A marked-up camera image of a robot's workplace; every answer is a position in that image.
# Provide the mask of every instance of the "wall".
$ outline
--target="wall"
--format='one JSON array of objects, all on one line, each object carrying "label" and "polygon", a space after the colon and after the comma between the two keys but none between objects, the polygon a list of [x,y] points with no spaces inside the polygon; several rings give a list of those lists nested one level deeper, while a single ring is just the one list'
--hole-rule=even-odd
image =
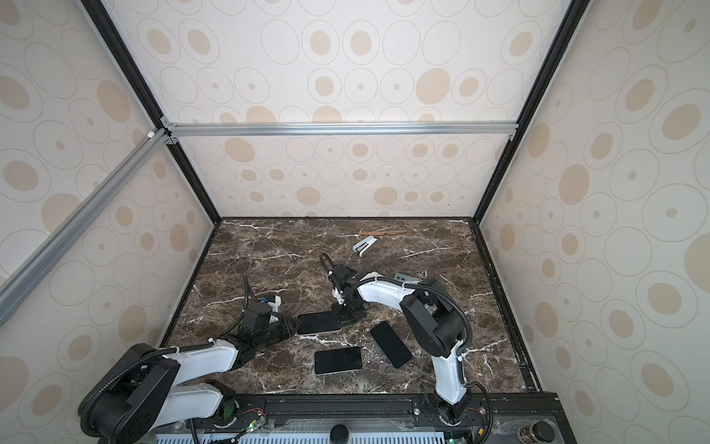
[{"label": "wall", "polygon": [[515,120],[560,0],[111,0],[175,122]]},{"label": "wall", "polygon": [[222,216],[469,216],[505,134],[186,137]]},{"label": "wall", "polygon": [[93,443],[77,407],[156,346],[212,223],[160,148],[0,328],[0,443]]},{"label": "wall", "polygon": [[0,283],[152,125],[69,0],[0,6]]},{"label": "wall", "polygon": [[710,433],[708,17],[597,1],[482,224],[582,444]]}]

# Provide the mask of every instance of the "brown marble tabletop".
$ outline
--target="brown marble tabletop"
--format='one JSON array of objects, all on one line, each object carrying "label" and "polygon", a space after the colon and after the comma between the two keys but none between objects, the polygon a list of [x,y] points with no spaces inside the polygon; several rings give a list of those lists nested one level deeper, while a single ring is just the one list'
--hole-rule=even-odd
[{"label": "brown marble tabletop", "polygon": [[[406,234],[379,237],[358,257],[352,246],[361,231],[406,229]],[[280,311],[329,310],[332,286],[318,260],[327,252],[338,264],[384,276],[403,273],[417,278],[440,276],[449,294],[465,310],[474,331],[473,349],[465,356],[469,381],[489,391],[524,391],[523,378],[471,231],[462,220],[226,220],[209,248],[202,269],[180,313],[169,345],[204,342],[218,335],[241,312],[243,273],[254,292],[278,292]],[[414,357],[400,369],[389,363],[370,336],[370,328],[387,320]],[[319,350],[360,346],[363,368],[317,376],[313,354]],[[234,372],[210,375],[241,394],[369,394],[434,391],[432,360],[414,339],[404,316],[373,304],[360,322],[339,332],[294,336]]]}]

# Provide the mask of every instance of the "smartphone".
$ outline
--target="smartphone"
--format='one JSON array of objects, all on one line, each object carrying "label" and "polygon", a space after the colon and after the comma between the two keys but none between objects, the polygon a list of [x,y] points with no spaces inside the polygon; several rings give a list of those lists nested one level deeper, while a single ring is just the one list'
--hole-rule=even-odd
[{"label": "smartphone", "polygon": [[313,354],[315,374],[352,372],[362,368],[360,347],[322,350]]},{"label": "smartphone", "polygon": [[314,333],[331,333],[340,330],[340,324],[332,311],[319,311],[316,313],[301,313],[297,316],[301,321],[298,328],[299,335],[312,335]]},{"label": "smartphone", "polygon": [[396,369],[412,359],[412,353],[386,320],[372,327],[370,334]]}]

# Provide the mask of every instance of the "black knob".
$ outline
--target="black knob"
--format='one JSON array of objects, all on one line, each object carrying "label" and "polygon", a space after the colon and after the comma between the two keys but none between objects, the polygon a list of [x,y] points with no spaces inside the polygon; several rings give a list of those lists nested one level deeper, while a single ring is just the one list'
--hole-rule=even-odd
[{"label": "black knob", "polygon": [[532,425],[532,435],[541,443],[551,443],[555,440],[555,430],[544,421],[538,421]]},{"label": "black knob", "polygon": [[346,426],[337,424],[330,429],[330,444],[345,444],[350,439],[350,431]]}]

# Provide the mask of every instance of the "wooden stick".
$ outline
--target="wooden stick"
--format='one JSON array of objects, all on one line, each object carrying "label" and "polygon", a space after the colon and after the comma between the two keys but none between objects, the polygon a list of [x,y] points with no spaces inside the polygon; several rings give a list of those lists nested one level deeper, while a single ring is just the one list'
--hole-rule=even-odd
[{"label": "wooden stick", "polygon": [[407,234],[406,229],[395,229],[386,232],[359,232],[360,236],[384,236],[385,234]]}]

